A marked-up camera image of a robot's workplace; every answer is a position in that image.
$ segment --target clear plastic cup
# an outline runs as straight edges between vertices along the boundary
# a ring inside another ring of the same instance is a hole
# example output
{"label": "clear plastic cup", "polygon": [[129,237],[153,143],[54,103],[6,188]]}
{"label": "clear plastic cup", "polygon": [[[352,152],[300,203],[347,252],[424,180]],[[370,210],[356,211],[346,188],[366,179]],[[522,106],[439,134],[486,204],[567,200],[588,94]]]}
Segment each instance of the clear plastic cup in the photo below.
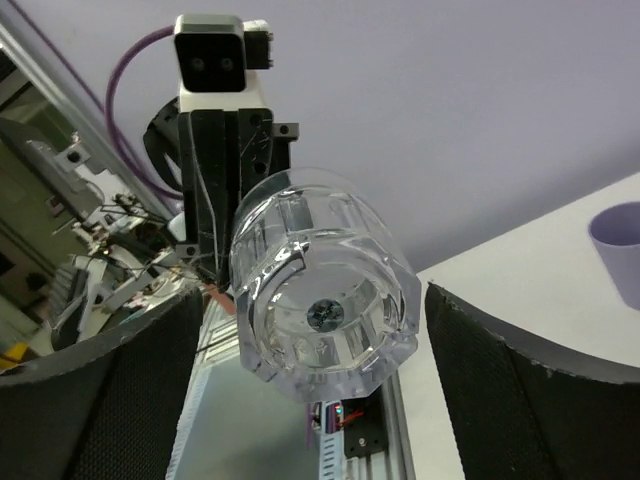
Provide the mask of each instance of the clear plastic cup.
{"label": "clear plastic cup", "polygon": [[231,278],[244,367],[296,401],[367,396],[417,349],[420,281],[332,172],[287,170],[245,197]]}

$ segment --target white table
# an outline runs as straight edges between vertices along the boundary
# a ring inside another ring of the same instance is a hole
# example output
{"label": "white table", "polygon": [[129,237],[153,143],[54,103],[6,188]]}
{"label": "white table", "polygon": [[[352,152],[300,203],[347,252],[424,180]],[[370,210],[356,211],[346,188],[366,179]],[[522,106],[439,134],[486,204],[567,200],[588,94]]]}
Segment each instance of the white table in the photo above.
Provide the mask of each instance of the white table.
{"label": "white table", "polygon": [[[487,313],[556,343],[640,367],[640,312],[619,299],[587,233],[597,213],[639,198],[636,174],[418,276],[425,289],[433,281]],[[400,368],[416,476],[461,480],[422,315],[419,349]]]}

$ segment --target metal frame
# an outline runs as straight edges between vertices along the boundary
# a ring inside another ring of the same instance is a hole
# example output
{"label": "metal frame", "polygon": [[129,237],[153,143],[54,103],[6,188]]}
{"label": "metal frame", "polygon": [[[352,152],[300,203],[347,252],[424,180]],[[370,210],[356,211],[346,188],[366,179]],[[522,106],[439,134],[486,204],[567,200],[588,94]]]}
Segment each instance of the metal frame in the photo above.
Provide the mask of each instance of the metal frame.
{"label": "metal frame", "polygon": [[85,100],[55,72],[47,56],[27,41],[24,32],[10,17],[6,11],[0,10],[0,42],[5,53],[47,100],[78,129],[91,153],[111,173],[120,177],[147,209],[163,218],[172,218],[173,215],[165,204],[114,153],[104,134],[104,127],[97,124]]}

